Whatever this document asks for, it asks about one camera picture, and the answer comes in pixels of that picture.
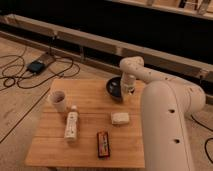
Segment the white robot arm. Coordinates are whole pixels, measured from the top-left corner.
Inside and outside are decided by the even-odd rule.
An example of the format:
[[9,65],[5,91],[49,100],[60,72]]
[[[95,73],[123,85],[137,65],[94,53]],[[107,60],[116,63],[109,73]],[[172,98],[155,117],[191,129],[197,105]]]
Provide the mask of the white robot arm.
[[137,79],[146,83],[141,95],[141,122],[146,171],[195,171],[185,118],[205,106],[197,84],[144,66],[140,56],[120,61],[121,92]]

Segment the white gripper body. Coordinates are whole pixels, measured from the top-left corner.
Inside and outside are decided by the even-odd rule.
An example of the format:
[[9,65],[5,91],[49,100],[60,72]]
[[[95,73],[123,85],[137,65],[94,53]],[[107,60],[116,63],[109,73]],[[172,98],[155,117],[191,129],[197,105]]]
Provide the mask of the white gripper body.
[[123,94],[131,94],[135,90],[136,77],[124,73],[121,78],[121,91]]

